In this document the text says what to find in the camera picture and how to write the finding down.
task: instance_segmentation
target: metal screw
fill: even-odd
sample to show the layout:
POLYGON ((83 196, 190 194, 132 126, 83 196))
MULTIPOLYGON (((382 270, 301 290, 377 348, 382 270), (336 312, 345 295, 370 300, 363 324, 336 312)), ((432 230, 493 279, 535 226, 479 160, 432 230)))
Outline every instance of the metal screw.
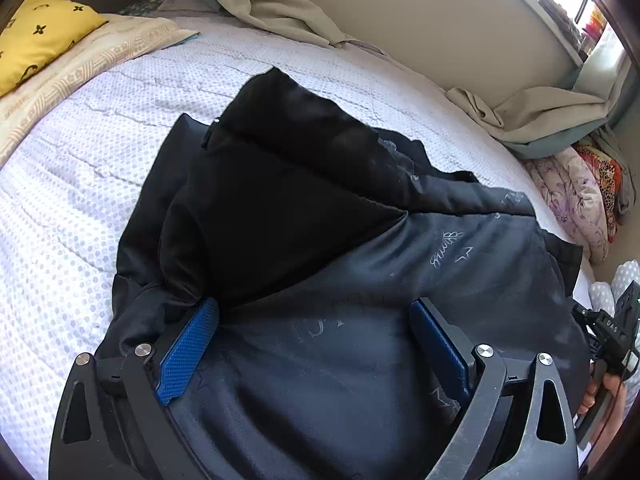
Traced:
POLYGON ((476 351, 478 352, 478 355, 481 355, 482 357, 491 357, 494 354, 494 349, 489 345, 478 345, 476 351))
POLYGON ((549 366, 554 362, 551 356, 549 354, 545 354, 544 352, 538 354, 538 360, 545 366, 549 366))
POLYGON ((85 364, 87 364, 89 362, 89 359, 91 359, 91 356, 89 354, 87 354, 86 352, 78 355, 78 357, 76 357, 76 364, 78 366, 84 366, 85 364))
POLYGON ((151 345, 149 343, 141 343, 136 346, 134 350, 138 357, 144 357, 145 355, 151 354, 151 345))

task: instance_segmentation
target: floral blanket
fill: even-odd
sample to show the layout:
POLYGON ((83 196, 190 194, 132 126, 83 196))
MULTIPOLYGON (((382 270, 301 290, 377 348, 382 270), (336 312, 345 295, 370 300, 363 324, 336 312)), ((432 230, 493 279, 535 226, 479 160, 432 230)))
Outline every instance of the floral blanket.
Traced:
POLYGON ((527 160, 525 168, 549 209, 584 255, 597 264, 607 257, 607 216, 600 187, 571 147, 554 156, 527 160))
POLYGON ((622 184, 622 169, 610 156, 605 155, 593 146, 576 146, 575 151, 585 161, 589 171, 595 178, 602 194, 604 211, 607 216, 609 242, 613 242, 618 224, 616 222, 616 196, 622 184))

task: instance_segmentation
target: star print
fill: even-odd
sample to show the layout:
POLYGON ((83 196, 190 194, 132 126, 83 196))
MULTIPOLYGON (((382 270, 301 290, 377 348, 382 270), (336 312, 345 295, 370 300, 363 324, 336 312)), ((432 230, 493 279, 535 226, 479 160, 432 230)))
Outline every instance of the star print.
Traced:
POLYGON ((468 260, 469 259, 469 253, 472 251, 473 247, 465 247, 466 251, 465 254, 463 254, 462 256, 459 256, 455 259, 454 263, 458 263, 460 260, 468 260))
POLYGON ((440 398, 440 389, 436 388, 435 390, 433 390, 429 395, 432 396, 433 394, 435 394, 436 400, 440 403, 438 406, 440 408, 448 408, 449 406, 451 406, 448 402, 445 402, 444 400, 442 400, 440 398))
POLYGON ((194 373, 193 377, 198 381, 198 383, 196 384, 196 390, 203 390, 204 388, 206 388, 210 394, 213 393, 209 385, 202 378, 199 370, 194 373))

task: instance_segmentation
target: finger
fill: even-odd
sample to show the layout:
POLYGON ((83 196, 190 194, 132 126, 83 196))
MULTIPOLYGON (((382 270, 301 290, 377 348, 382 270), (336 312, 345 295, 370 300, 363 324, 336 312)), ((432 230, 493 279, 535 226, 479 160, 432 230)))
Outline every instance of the finger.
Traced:
POLYGON ((582 398, 582 405, 589 409, 596 403, 596 398, 590 394, 584 394, 582 398))
POLYGON ((589 381, 589 384, 587 384, 587 393, 590 395, 595 395, 598 392, 598 385, 595 383, 595 381, 589 381))
POLYGON ((603 440, 607 440, 608 438, 608 434, 606 431, 606 427, 610 428, 610 414, 613 410, 613 401, 611 401, 608 405, 607 405, 607 409, 604 412, 604 415, 602 416, 602 418, 600 419, 598 425, 596 426, 595 431, 593 432, 593 435, 591 435, 591 445, 595 446, 595 444, 597 442, 600 442, 601 439, 603 440))
POLYGON ((616 390, 618 392, 618 396, 616 397, 616 404, 613 407, 613 412, 611 413, 612 420, 618 420, 620 424, 625 415, 625 405, 626 405, 626 384, 620 384, 620 389, 616 390))
POLYGON ((622 379, 619 375, 604 374, 602 378, 603 386, 614 395, 618 392, 621 382, 622 379))

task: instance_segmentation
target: pillow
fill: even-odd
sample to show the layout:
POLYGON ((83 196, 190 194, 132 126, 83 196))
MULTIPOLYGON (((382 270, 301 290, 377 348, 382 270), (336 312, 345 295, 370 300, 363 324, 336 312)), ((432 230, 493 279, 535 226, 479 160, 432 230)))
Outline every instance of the pillow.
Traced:
POLYGON ((0 34, 0 96, 106 21, 91 7, 69 0, 24 0, 0 34))

